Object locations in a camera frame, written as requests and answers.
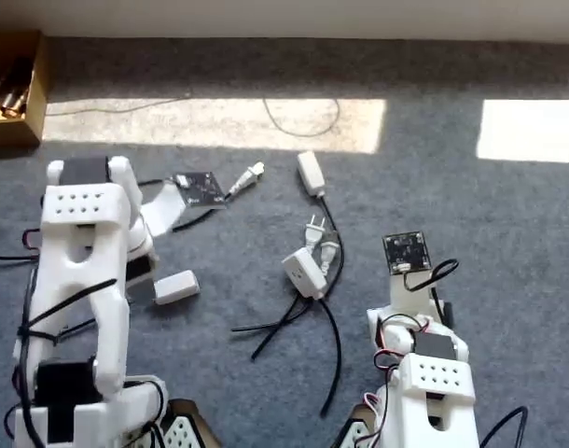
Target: wire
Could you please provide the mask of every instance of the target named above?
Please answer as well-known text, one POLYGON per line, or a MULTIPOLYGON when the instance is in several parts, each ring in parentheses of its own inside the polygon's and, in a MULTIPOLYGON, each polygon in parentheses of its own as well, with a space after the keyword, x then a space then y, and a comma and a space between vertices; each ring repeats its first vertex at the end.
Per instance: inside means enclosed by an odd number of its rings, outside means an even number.
POLYGON ((20 336, 20 343, 21 343, 20 360, 19 360, 19 366, 16 370, 17 373, 14 372, 14 376, 16 375, 17 377, 21 410, 27 434, 32 443, 34 444, 35 448, 45 448, 44 443, 42 442, 40 436, 35 430, 34 421, 32 420, 32 413, 30 412, 30 406, 32 405, 32 402, 30 401, 30 393, 27 382, 27 357, 29 353, 30 337, 39 337, 54 341, 56 339, 56 336, 47 334, 42 331, 33 331, 30 328, 35 324, 37 324, 38 322, 41 322, 42 320, 46 319, 47 317, 50 317, 51 315, 58 313, 63 308, 66 308, 67 306, 75 303, 76 301, 88 297, 90 294, 93 294, 94 292, 100 291, 106 287, 114 285, 117 282, 117 279, 107 280, 92 287, 86 287, 78 291, 76 294, 69 297, 68 299, 65 299, 64 301, 61 301, 60 303, 52 306, 41 315, 38 315, 37 317, 30 320, 29 316, 32 307, 32 297, 34 296, 34 291, 35 291, 35 279, 37 276, 37 272, 38 272, 38 265, 36 264, 30 272, 28 284, 25 289, 25 295, 23 300, 23 311, 21 314, 21 325, 18 330, 18 335, 20 336))
POLYGON ((337 123, 339 122, 339 119, 340 119, 340 103, 339 103, 339 100, 334 99, 334 98, 332 99, 332 102, 334 103, 334 105, 337 108, 336 114, 334 116, 334 119, 332 119, 332 121, 330 122, 330 124, 328 124, 322 131, 319 131, 317 133, 294 133, 292 131, 286 130, 285 128, 283 128, 283 126, 278 124, 278 122, 276 121, 276 119, 272 115, 272 112, 270 111, 270 107, 268 106, 268 101, 266 100, 266 98, 262 98, 262 103, 264 105, 264 108, 266 109, 266 113, 268 114, 270 121, 272 122, 272 124, 274 125, 274 127, 276 129, 278 129, 281 133, 285 133, 285 134, 291 135, 293 137, 303 137, 303 138, 319 137, 320 135, 324 135, 325 133, 329 133, 330 131, 332 131, 334 129, 334 127, 337 125, 337 123))
POLYGON ((9 417, 13 414, 13 411, 15 411, 17 408, 20 407, 20 404, 14 404, 13 406, 11 406, 9 408, 9 410, 5 413, 5 417, 3 417, 3 426, 5 427, 5 432, 8 435, 8 437, 14 441, 15 440, 15 434, 13 434, 13 431, 11 430, 11 427, 8 424, 8 419, 9 417))
POLYGON ((201 215, 199 215, 198 217, 194 217, 193 219, 191 219, 188 222, 184 222, 183 224, 179 224, 178 226, 173 227, 173 233, 177 233, 178 231, 185 231, 187 229, 192 228, 193 226, 195 226, 196 224, 199 224, 203 221, 205 221, 207 218, 209 218, 214 212, 216 211, 215 208, 211 208, 209 210, 206 210, 205 212, 203 212, 201 215))
POLYGON ((325 417, 326 414, 328 413, 328 409, 330 408, 330 404, 332 404, 332 400, 334 399, 334 394, 337 391, 337 386, 339 385, 340 371, 342 370, 342 347, 340 344, 339 328, 337 327, 336 320, 334 320, 334 315, 332 315, 330 308, 328 308, 328 305, 323 299, 321 299, 318 302, 320 303, 320 305, 322 305, 322 308, 324 308, 324 311, 326 311, 326 314, 328 315, 328 320, 330 321, 330 325, 332 326, 332 331, 334 332, 334 339, 337 345, 337 367, 334 370, 334 377, 332 378, 332 383, 330 384, 330 390, 328 390, 326 401, 324 402, 324 405, 320 410, 320 416, 325 417))
MULTIPOLYGON (((292 314, 291 316, 289 316, 286 319, 286 321, 285 321, 286 324, 290 324, 291 322, 293 322, 298 317, 301 317, 302 315, 307 313, 308 310, 312 307, 313 302, 314 302, 313 299, 303 298, 303 300, 305 300, 305 302, 303 302, 303 306, 296 313, 292 314)), ((269 324, 252 325, 249 327, 236 327, 234 329, 231 329, 230 331, 237 333, 237 332, 241 332, 241 331, 254 331, 256 329, 271 329, 272 327, 276 327, 279 324, 279 322, 280 322, 280 320, 277 320, 276 322, 270 322, 269 324)))
MULTIPOLYGON (((459 267, 459 260, 458 259, 445 259, 444 261, 442 261, 440 264, 438 264, 438 266, 436 266, 432 270, 432 275, 430 276, 430 278, 428 278, 424 282, 421 282, 420 284, 415 285, 414 287, 410 287, 407 284, 407 274, 408 273, 404 273, 403 274, 403 284, 405 285, 405 289, 409 292, 419 291, 421 289, 424 289, 425 287, 429 287, 430 285, 433 285, 435 282, 437 282, 439 280, 442 280, 444 277, 453 273, 456 270, 456 268, 458 268, 458 267, 459 267)), ((430 290, 432 293, 432 299, 434 300, 434 304, 436 305, 437 315, 440 318, 440 322, 444 323, 445 322, 444 313, 442 313, 442 307, 440 306, 440 299, 437 296, 436 288, 432 287, 430 290)))
MULTIPOLYGON (((382 430, 384 428, 384 423, 386 422, 386 415, 388 414, 388 395, 389 395, 389 390, 388 390, 388 385, 390 383, 390 377, 392 375, 392 372, 394 369, 398 368, 398 364, 391 366, 390 369, 388 370, 387 374, 386 374, 386 379, 385 379, 385 387, 386 387, 386 398, 384 399, 384 411, 382 413, 382 421, 380 423, 380 426, 371 434, 367 434, 367 436, 362 436, 358 439, 355 440, 354 442, 354 448, 357 448, 357 445, 359 443, 361 443, 362 441, 368 441, 369 439, 372 439, 372 441, 369 443, 368 448, 372 448, 376 445, 376 443, 378 442, 378 440, 380 439, 380 437, 382 436, 382 430)), ((375 412, 373 406, 367 404, 367 406, 371 409, 371 411, 374 412, 375 414, 375 418, 374 418, 374 424, 376 423, 376 421, 378 420, 378 415, 375 412)))
POLYGON ((417 325, 418 331, 424 331, 425 329, 427 329, 427 326, 429 326, 429 321, 425 324, 422 325, 419 323, 419 320, 417 320, 415 317, 413 317, 412 315, 406 315, 404 313, 394 313, 393 315, 388 315, 387 317, 385 317, 383 320, 378 320, 378 323, 376 324, 376 337, 379 337, 381 340, 378 341, 376 340, 376 344, 380 347, 380 348, 385 348, 384 347, 384 341, 382 339, 382 330, 384 328, 384 326, 392 319, 396 318, 396 317, 405 317, 409 320, 411 320, 415 325, 417 325))
POLYGON ((156 414, 156 417, 154 417, 152 420, 150 420, 149 422, 147 422, 144 427, 142 427, 142 431, 140 432, 139 436, 137 436, 135 439, 133 439, 132 441, 129 441, 128 443, 126 443, 125 445, 123 445, 123 448, 126 448, 128 446, 132 446, 134 443, 136 443, 137 441, 141 440, 143 437, 146 436, 146 434, 151 434, 152 436, 152 444, 151 447, 154 448, 156 446, 156 441, 158 441, 160 448, 166 448, 166 445, 164 443, 164 439, 162 438, 162 433, 160 432, 160 428, 158 426, 158 424, 156 422, 158 422, 160 420, 160 418, 162 417, 162 412, 164 411, 164 402, 165 402, 165 397, 164 394, 162 393, 162 388, 160 387, 160 385, 152 380, 148 380, 148 381, 132 381, 132 382, 128 382, 125 384, 125 387, 133 387, 135 385, 153 385, 156 390, 158 391, 158 395, 160 397, 160 404, 159 404, 159 409, 158 409, 158 413, 156 414))
POLYGON ((283 327, 286 319, 288 318, 288 315, 290 315, 293 312, 293 309, 295 308, 295 306, 299 302, 299 297, 301 297, 300 294, 297 294, 295 296, 295 299, 291 303, 291 306, 288 307, 288 309, 286 310, 286 313, 284 313, 283 317, 281 317, 281 320, 278 323, 278 325, 276 325, 275 327, 273 327, 271 329, 270 333, 268 333, 268 335, 264 338, 264 340, 257 346, 257 349, 254 350, 254 353, 251 354, 251 360, 252 361, 256 360, 256 358, 259 356, 259 354, 262 352, 262 350, 264 350, 266 345, 268 345, 268 343, 271 341, 271 339, 274 337, 274 335, 276 335, 278 330, 283 327))
POLYGON ((517 430, 517 439, 515 439, 514 448, 520 448, 523 443, 523 437, 525 435, 525 427, 527 426, 527 417, 529 415, 529 410, 527 406, 520 406, 514 409, 507 415, 505 415, 502 420, 494 425, 490 430, 488 435, 483 438, 483 441, 479 444, 479 448, 485 448, 488 445, 490 439, 496 435, 496 433, 511 419, 520 414, 519 429, 517 430))
MULTIPOLYGON (((170 181, 171 178, 169 177, 168 179, 147 179, 147 180, 141 180, 137 183, 138 187, 146 187, 149 185, 158 185, 158 184, 163 184, 165 181, 170 181)), ((231 198, 231 194, 227 193, 225 194, 225 202, 228 201, 231 198)), ((172 232, 173 233, 177 233, 179 231, 185 231, 187 229, 192 228, 193 226, 195 226, 196 224, 200 224, 201 222, 205 221, 207 218, 209 218, 216 210, 216 208, 211 208, 209 210, 204 211, 201 215, 199 215, 198 217, 194 217, 193 219, 191 219, 190 221, 184 222, 183 224, 179 224, 178 226, 175 226, 172 228, 172 232)))
POLYGON ((148 105, 137 105, 135 107, 130 107, 128 109, 101 109, 98 107, 90 107, 87 109, 70 110, 68 112, 58 112, 53 114, 46 114, 47 117, 64 117, 68 115, 85 114, 88 112, 100 112, 103 114, 127 114, 129 112, 135 112, 137 110, 147 109, 149 107, 155 107, 157 105, 169 105, 171 103, 178 103, 180 101, 189 100, 190 96, 184 96, 180 98, 171 98, 168 100, 157 101, 156 103, 150 103, 148 105))
POLYGON ((22 255, 22 256, 2 256, 0 255, 0 261, 35 261, 38 259, 37 255, 22 255))
MULTIPOLYGON (((336 223, 334 222, 334 219, 330 213, 330 209, 328 208, 328 205, 326 203, 326 199, 324 197, 321 197, 321 198, 319 198, 319 201, 320 201, 320 204, 322 205, 322 209, 324 210, 324 214, 328 218, 328 221, 330 223, 330 227, 332 228, 332 230, 337 235, 337 239, 339 240, 339 246, 340 246, 340 261, 339 261, 339 265, 337 266, 337 270, 334 274, 334 277, 332 278, 332 281, 330 282, 330 285, 328 286, 326 293, 324 295, 324 298, 327 298, 330 296, 330 294, 334 290, 334 287, 339 282, 340 274, 342 273, 342 268, 344 266, 344 245, 343 245, 342 240, 340 238, 339 229, 337 228, 336 223)), ((301 316, 305 315, 308 311, 310 311, 310 308, 312 308, 313 302, 314 302, 314 300, 306 301, 306 303, 303 305, 303 307, 296 314, 291 315, 290 317, 288 317, 286 319, 286 321, 284 322, 284 325, 288 325, 288 324, 292 323, 293 321, 297 320, 298 318, 300 318, 301 316)), ((268 324, 252 325, 252 326, 248 326, 248 327, 238 327, 238 328, 232 329, 231 331, 239 332, 239 331, 254 331, 256 329, 271 329, 273 327, 279 326, 280 323, 281 323, 281 320, 278 320, 276 322, 270 322, 268 324)))
POLYGON ((88 319, 88 320, 86 320, 80 324, 77 324, 73 327, 69 327, 68 329, 64 329, 57 336, 57 340, 60 341, 62 339, 68 338, 69 336, 72 336, 73 334, 77 333, 81 329, 84 329, 85 327, 89 327, 90 325, 95 324, 95 323, 96 323, 96 319, 92 318, 92 319, 88 319))

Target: black circuit board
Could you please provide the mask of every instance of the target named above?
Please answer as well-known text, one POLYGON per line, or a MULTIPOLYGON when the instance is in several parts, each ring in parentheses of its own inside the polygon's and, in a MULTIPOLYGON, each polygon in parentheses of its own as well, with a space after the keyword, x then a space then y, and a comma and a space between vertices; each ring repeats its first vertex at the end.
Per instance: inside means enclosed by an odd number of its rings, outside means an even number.
POLYGON ((225 194, 214 173, 177 173, 173 182, 180 189, 187 207, 224 208, 225 194))
POLYGON ((423 232, 410 231, 382 238, 391 275, 416 273, 431 268, 423 232))

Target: two-prong plug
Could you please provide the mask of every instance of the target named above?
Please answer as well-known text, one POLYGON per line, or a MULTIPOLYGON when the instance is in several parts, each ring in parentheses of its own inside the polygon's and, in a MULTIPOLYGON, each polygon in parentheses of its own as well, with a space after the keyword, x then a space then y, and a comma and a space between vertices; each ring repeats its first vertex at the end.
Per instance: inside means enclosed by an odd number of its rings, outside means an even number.
POLYGON ((322 218, 320 225, 315 224, 315 215, 312 215, 312 221, 305 225, 305 247, 307 247, 310 254, 313 253, 317 244, 322 241, 322 237, 326 231, 324 228, 325 223, 326 219, 322 218))
POLYGON ((339 253, 340 245, 328 238, 328 241, 324 241, 320 247, 322 249, 320 253, 320 260, 322 261, 320 270, 324 276, 327 276, 332 261, 339 253))

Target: white wall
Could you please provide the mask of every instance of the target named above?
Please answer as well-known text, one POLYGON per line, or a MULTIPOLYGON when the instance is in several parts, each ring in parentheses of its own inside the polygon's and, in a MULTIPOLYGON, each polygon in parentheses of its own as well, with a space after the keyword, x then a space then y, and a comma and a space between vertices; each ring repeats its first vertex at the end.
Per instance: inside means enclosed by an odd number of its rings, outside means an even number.
POLYGON ((0 26, 102 37, 569 42, 569 0, 0 0, 0 26))

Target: charger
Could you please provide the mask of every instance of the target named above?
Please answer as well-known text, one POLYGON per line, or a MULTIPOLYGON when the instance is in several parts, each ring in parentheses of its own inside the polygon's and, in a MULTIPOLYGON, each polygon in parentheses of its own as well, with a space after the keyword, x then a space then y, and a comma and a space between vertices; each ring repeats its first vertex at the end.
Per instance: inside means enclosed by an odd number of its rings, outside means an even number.
POLYGON ((324 196, 326 181, 322 169, 313 151, 302 152, 297 155, 299 174, 303 185, 310 196, 321 198, 324 196))
POLYGON ((326 290, 326 278, 320 267, 310 254, 307 247, 302 247, 297 252, 283 260, 286 275, 303 297, 322 299, 326 290))

